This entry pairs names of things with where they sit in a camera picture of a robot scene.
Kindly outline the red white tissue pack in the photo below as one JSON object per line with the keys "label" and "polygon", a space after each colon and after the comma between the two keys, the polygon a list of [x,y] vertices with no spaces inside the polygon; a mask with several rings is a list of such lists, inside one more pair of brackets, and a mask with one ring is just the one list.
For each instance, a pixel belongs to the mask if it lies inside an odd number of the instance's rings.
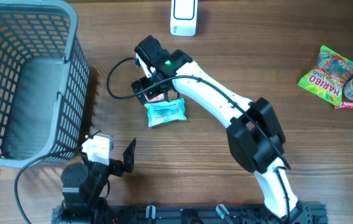
{"label": "red white tissue pack", "polygon": [[155,102],[163,101],[165,99],[163,93],[157,96],[154,96],[153,98],[149,98],[148,94],[146,93],[144,93],[144,96],[148,103],[155,103]]}

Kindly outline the mint green wipes pack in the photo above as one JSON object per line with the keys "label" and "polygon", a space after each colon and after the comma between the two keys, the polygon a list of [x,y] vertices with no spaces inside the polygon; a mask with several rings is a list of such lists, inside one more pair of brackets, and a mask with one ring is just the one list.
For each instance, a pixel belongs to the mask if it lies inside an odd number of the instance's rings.
{"label": "mint green wipes pack", "polygon": [[161,101],[158,103],[146,103],[148,127],[154,127],[159,124],[186,120],[185,100],[183,98],[172,101]]}

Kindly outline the Haribo gummy candy bag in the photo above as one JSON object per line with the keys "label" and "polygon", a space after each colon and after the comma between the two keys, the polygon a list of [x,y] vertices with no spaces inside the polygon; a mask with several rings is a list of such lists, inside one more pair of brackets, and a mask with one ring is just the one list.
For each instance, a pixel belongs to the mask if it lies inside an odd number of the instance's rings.
{"label": "Haribo gummy candy bag", "polygon": [[353,61],[322,45],[316,66],[299,80],[298,86],[338,106],[342,90],[351,76]]}

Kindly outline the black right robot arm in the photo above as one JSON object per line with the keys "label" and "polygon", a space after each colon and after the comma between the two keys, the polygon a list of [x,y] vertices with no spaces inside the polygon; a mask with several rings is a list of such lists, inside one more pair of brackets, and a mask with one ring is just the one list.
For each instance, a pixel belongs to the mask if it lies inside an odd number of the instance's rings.
{"label": "black right robot arm", "polygon": [[134,52],[147,79],[143,92],[174,90],[211,113],[226,129],[232,157],[255,175],[265,207],[278,221],[291,223],[299,200],[287,179],[291,167],[283,155],[286,138],[270,102],[234,93],[184,51],[170,53],[151,35],[139,42]]}

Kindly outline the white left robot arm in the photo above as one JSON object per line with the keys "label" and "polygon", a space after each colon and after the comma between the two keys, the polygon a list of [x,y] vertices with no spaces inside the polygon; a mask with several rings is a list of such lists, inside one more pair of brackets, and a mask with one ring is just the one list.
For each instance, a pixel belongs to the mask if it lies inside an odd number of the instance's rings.
{"label": "white left robot arm", "polygon": [[112,211],[106,197],[101,197],[104,187],[110,192],[109,176],[123,176],[134,169],[136,140],[123,152],[123,161],[110,159],[109,164],[91,162],[83,156],[82,163],[67,166],[62,174],[63,201],[53,209],[52,223],[120,223],[119,215]]}

